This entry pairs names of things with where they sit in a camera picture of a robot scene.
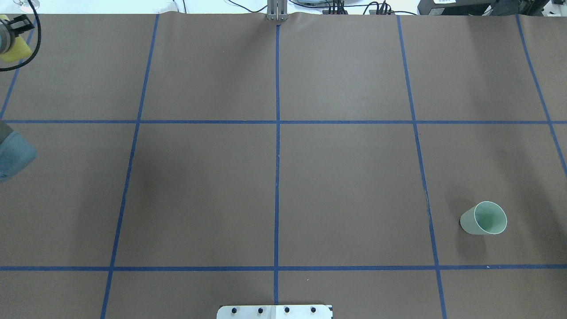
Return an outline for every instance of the wire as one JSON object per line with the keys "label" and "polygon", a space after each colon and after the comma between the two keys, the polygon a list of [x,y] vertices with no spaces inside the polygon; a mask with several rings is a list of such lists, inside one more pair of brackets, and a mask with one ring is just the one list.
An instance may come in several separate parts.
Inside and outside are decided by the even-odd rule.
{"label": "wire", "polygon": [[177,2],[175,2],[175,0],[174,3],[175,3],[175,9],[177,9],[177,11],[179,12],[179,6],[177,5]]}
{"label": "wire", "polygon": [[243,8],[243,9],[245,9],[246,11],[248,11],[248,12],[250,12],[250,13],[258,13],[258,12],[260,12],[260,11],[262,11],[263,9],[265,9],[265,8],[267,8],[267,7],[268,7],[268,6],[266,5],[266,6],[264,6],[263,8],[261,8],[261,9],[259,9],[259,10],[256,10],[256,11],[252,11],[252,10],[250,10],[250,9],[246,8],[245,6],[239,5],[238,3],[236,3],[236,2],[234,2],[234,1],[232,1],[232,0],[226,0],[226,1],[228,1],[228,2],[232,3],[233,5],[237,5],[237,6],[239,6],[239,7],[241,7],[241,8]]}
{"label": "wire", "polygon": [[[304,7],[304,8],[308,8],[308,9],[324,9],[326,7],[314,7],[314,6],[306,6],[306,5],[302,5],[301,3],[297,3],[294,2],[292,0],[288,0],[289,2],[293,3],[294,5],[298,6],[298,7]],[[350,8],[350,7],[366,7],[366,5],[349,5],[349,6],[342,6],[343,8]]]}
{"label": "wire", "polygon": [[36,48],[35,48],[35,50],[33,50],[32,55],[30,55],[29,58],[27,58],[27,60],[25,60],[24,62],[22,62],[18,65],[11,66],[9,68],[0,68],[0,72],[12,71],[12,70],[15,70],[15,69],[19,69],[24,65],[27,65],[28,63],[30,63],[33,60],[33,58],[35,58],[35,56],[39,52],[39,47],[41,45],[41,23],[39,22],[39,16],[37,15],[37,11],[35,10],[35,7],[33,6],[32,0],[28,0],[28,3],[29,3],[29,6],[31,7],[31,9],[33,10],[33,15],[35,16],[36,22],[37,22],[37,44],[36,44]]}
{"label": "wire", "polygon": [[332,0],[333,5],[331,6],[331,3],[329,3],[327,0],[325,0],[325,2],[327,3],[327,7],[315,7],[315,8],[327,8],[328,13],[332,14],[332,15],[337,15],[337,14],[347,14],[346,10],[345,10],[345,2],[344,1],[340,1],[340,0]]}
{"label": "wire", "polygon": [[409,12],[409,11],[388,11],[388,14],[390,14],[390,13],[409,13],[409,14],[417,15],[417,14],[415,14],[413,12]]}
{"label": "wire", "polygon": [[366,5],[366,8],[364,9],[364,12],[362,13],[362,15],[365,15],[365,14],[366,14],[366,10],[368,10],[368,8],[369,8],[371,5],[376,5],[376,11],[378,11],[379,6],[380,6],[380,3],[376,2],[376,1],[372,1],[372,2],[370,2],[368,5]]}
{"label": "wire", "polygon": [[389,4],[386,3],[386,0],[384,0],[384,2],[382,2],[382,5],[380,6],[380,12],[376,12],[376,14],[388,14],[388,11],[392,11],[392,6],[390,6]]}

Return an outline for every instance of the electronic device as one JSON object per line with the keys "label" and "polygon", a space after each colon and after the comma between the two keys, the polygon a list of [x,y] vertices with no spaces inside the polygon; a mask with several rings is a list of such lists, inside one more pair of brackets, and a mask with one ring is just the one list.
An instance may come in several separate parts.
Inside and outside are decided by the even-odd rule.
{"label": "electronic device", "polygon": [[492,0],[420,0],[421,15],[482,15]]}

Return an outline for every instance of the metal clamp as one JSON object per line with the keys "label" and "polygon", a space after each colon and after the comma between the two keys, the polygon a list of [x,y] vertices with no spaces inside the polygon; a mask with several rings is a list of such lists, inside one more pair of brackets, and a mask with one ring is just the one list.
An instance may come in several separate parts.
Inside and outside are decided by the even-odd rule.
{"label": "metal clamp", "polygon": [[268,0],[268,20],[287,20],[287,0]]}

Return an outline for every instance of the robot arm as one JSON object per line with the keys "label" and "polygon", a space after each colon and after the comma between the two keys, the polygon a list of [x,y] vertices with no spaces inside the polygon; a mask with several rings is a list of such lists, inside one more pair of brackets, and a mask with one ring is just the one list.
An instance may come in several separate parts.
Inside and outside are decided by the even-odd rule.
{"label": "robot arm", "polygon": [[[26,15],[17,16],[13,20],[0,15],[0,60],[9,63],[33,55],[26,42],[19,36],[33,28],[32,22]],[[14,70],[23,65],[25,64],[0,68],[0,71]],[[35,159],[36,155],[35,148],[28,141],[6,123],[0,121],[0,183],[23,170]]]}

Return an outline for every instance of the blue tape line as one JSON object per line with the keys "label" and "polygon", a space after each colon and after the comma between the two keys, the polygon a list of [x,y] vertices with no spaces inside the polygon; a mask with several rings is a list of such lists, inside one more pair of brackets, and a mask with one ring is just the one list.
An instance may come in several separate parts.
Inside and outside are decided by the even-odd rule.
{"label": "blue tape line", "polygon": [[0,266],[0,271],[108,271],[109,267],[82,266]]}
{"label": "blue tape line", "polygon": [[[35,29],[32,29],[29,32],[28,39],[26,40],[26,44],[29,45],[29,41],[32,39],[33,32]],[[14,89],[14,85],[16,85],[16,79],[18,79],[18,74],[20,74],[20,69],[16,69],[14,72],[14,76],[12,77],[12,82],[10,82],[10,87],[8,88],[8,92],[6,93],[6,98],[4,99],[4,105],[2,105],[2,110],[0,110],[0,120],[4,117],[4,113],[6,112],[6,108],[8,107],[8,102],[10,101],[10,96],[12,95],[12,90]]]}
{"label": "blue tape line", "polygon": [[280,266],[280,271],[393,271],[435,270],[435,266]]}
{"label": "blue tape line", "polygon": [[110,288],[111,288],[111,285],[112,285],[112,274],[113,274],[113,271],[114,271],[113,269],[114,269],[114,265],[115,265],[115,262],[116,262],[116,251],[118,250],[118,241],[120,239],[120,230],[122,228],[122,219],[124,217],[124,208],[126,207],[126,195],[128,193],[128,186],[129,186],[129,183],[130,183],[130,175],[132,173],[132,163],[134,161],[134,155],[136,153],[136,144],[138,142],[138,132],[139,132],[139,127],[140,127],[140,120],[142,118],[143,103],[144,103],[144,98],[146,96],[147,80],[148,80],[148,77],[150,75],[151,58],[154,54],[155,36],[158,32],[158,22],[159,22],[159,14],[156,14],[155,15],[155,21],[154,21],[154,32],[151,36],[150,53],[149,53],[148,58],[147,58],[146,74],[144,76],[143,86],[142,86],[142,94],[140,96],[140,104],[139,104],[139,108],[138,108],[136,128],[134,130],[134,138],[132,139],[132,149],[130,150],[130,159],[128,160],[128,169],[126,171],[126,181],[124,182],[124,191],[122,192],[122,202],[120,204],[120,213],[119,213],[118,222],[117,222],[117,225],[116,225],[116,234],[115,234],[115,237],[114,237],[114,245],[112,247],[110,269],[108,270],[107,286],[106,286],[106,289],[104,291],[104,299],[103,299],[102,310],[100,312],[100,319],[104,319],[105,316],[106,316],[106,309],[107,309],[107,305],[108,305],[108,296],[110,295]]}
{"label": "blue tape line", "polygon": [[[135,124],[137,120],[4,120],[20,124]],[[140,124],[278,124],[276,120],[140,120]],[[280,120],[280,124],[413,124],[411,120]],[[547,121],[416,120],[417,124],[544,124]],[[567,124],[567,121],[552,121]]]}
{"label": "blue tape line", "polygon": [[546,121],[458,121],[458,120],[417,120],[417,124],[547,124]]}
{"label": "blue tape line", "polygon": [[[279,271],[423,271],[423,270],[511,270],[511,269],[567,269],[567,264],[537,265],[417,265],[417,266],[278,266]],[[116,266],[113,271],[274,271],[273,266]],[[109,271],[97,266],[0,266],[0,271]]]}
{"label": "blue tape line", "polygon": [[405,84],[408,88],[408,99],[409,99],[409,108],[412,113],[412,121],[413,121],[413,134],[415,135],[416,139],[416,148],[417,148],[417,158],[420,163],[420,172],[421,172],[421,182],[423,185],[424,193],[425,193],[425,200],[427,202],[427,213],[429,216],[429,236],[431,237],[431,249],[433,250],[433,260],[435,262],[435,274],[437,277],[437,287],[439,289],[439,302],[441,304],[441,315],[443,319],[447,319],[447,310],[445,307],[445,296],[443,294],[443,284],[441,281],[441,271],[439,270],[439,258],[437,256],[437,244],[435,243],[435,230],[433,229],[433,218],[431,216],[431,205],[429,203],[429,193],[427,189],[427,180],[425,179],[425,169],[423,163],[423,157],[421,155],[421,145],[420,145],[420,138],[419,132],[417,130],[417,120],[416,120],[416,111],[413,106],[413,95],[412,95],[412,87],[409,81],[409,70],[408,70],[408,61],[405,55],[405,46],[404,46],[404,35],[401,29],[401,20],[400,16],[396,16],[397,19],[397,29],[400,35],[400,47],[401,47],[401,57],[404,62],[404,73],[405,73]]}
{"label": "blue tape line", "polygon": [[135,124],[136,120],[5,120],[21,124]]}
{"label": "blue tape line", "polygon": [[409,120],[283,120],[281,124],[411,124]]}
{"label": "blue tape line", "polygon": [[142,124],[275,124],[274,120],[141,120]]}
{"label": "blue tape line", "polygon": [[200,271],[273,271],[272,266],[203,266],[203,267],[183,267],[183,266],[169,266],[169,267],[114,267],[114,271],[185,271],[185,272],[200,272]]}
{"label": "blue tape line", "polygon": [[567,265],[444,265],[439,268],[441,270],[567,269]]}
{"label": "blue tape line", "polygon": [[274,305],[280,302],[280,25],[276,26],[276,193],[274,204]]}
{"label": "blue tape line", "polygon": [[528,61],[528,66],[530,67],[530,72],[532,78],[534,79],[535,87],[538,91],[539,100],[541,101],[541,107],[543,107],[543,112],[545,113],[545,118],[549,124],[549,130],[551,131],[551,136],[553,137],[553,142],[555,143],[555,148],[557,149],[557,154],[559,155],[559,160],[561,161],[561,166],[563,167],[563,172],[567,177],[567,165],[565,164],[565,158],[563,157],[563,152],[559,146],[559,141],[555,135],[555,130],[553,129],[553,123],[551,122],[551,117],[549,116],[549,111],[547,110],[547,105],[545,105],[545,100],[543,98],[543,93],[541,92],[541,87],[539,86],[538,77],[535,75],[534,66],[532,65],[530,54],[528,53],[528,47],[526,45],[526,39],[524,38],[524,32],[522,30],[522,24],[520,23],[520,16],[516,14],[516,23],[518,24],[518,31],[520,32],[520,38],[522,39],[522,46],[524,47],[524,53],[526,54],[526,60]]}

